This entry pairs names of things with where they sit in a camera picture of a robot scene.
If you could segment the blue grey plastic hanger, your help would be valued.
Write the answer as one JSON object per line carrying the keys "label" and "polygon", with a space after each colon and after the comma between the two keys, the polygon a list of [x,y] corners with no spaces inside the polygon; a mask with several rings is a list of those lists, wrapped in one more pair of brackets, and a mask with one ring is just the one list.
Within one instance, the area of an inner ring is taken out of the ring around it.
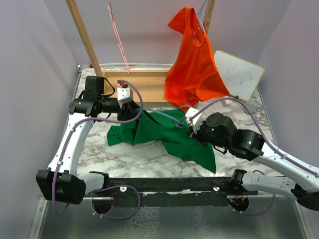
{"label": "blue grey plastic hanger", "polygon": [[174,126],[176,126],[178,128],[182,128],[183,125],[186,123],[186,118],[185,117],[182,117],[181,119],[176,119],[173,116],[170,116],[170,115],[164,113],[163,111],[158,111],[158,110],[154,110],[154,109],[151,109],[151,108],[143,108],[143,111],[144,112],[152,112],[152,113],[156,113],[156,114],[165,116],[165,117],[171,119],[174,122]]}

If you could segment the green t shirt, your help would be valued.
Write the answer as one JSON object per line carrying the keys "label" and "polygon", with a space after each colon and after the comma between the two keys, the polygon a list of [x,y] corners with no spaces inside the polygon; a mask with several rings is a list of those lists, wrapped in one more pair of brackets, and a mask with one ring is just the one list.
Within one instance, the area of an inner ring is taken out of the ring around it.
{"label": "green t shirt", "polygon": [[[184,117],[184,112],[180,109],[163,112],[178,120]],[[174,126],[174,122],[165,116],[143,112],[136,121],[111,126],[107,141],[109,146],[113,146],[122,142],[136,145],[157,140],[163,144],[168,154],[183,161],[193,161],[215,173],[216,162],[212,145],[202,147],[188,136],[188,129],[186,124],[182,128]]]}

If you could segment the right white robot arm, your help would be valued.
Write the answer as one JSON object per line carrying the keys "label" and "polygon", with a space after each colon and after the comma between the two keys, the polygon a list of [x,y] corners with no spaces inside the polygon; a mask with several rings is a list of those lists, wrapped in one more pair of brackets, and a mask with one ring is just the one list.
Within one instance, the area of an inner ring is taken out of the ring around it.
{"label": "right white robot arm", "polygon": [[284,152],[261,134],[238,129],[230,117],[213,113],[207,119],[190,108],[185,114],[190,126],[188,135],[202,146],[211,144],[225,154],[263,164],[279,172],[280,176],[266,176],[246,170],[235,170],[225,185],[219,188],[228,195],[268,192],[286,196],[301,206],[319,209],[319,169]]}

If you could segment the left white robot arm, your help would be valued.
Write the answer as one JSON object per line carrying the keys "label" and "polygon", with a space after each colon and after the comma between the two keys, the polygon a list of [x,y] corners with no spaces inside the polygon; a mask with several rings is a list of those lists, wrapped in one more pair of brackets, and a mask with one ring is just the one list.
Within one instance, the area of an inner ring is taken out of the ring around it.
{"label": "left white robot arm", "polygon": [[126,80],[118,80],[111,93],[104,94],[108,79],[88,76],[85,88],[69,105],[67,128],[60,146],[45,170],[38,170],[36,182],[48,201],[78,205],[85,195],[95,192],[106,196],[110,191],[108,174],[89,172],[78,177],[78,162],[85,140],[95,122],[111,122],[99,118],[101,113],[117,114],[115,123],[133,122],[140,116],[133,94],[141,94]]}

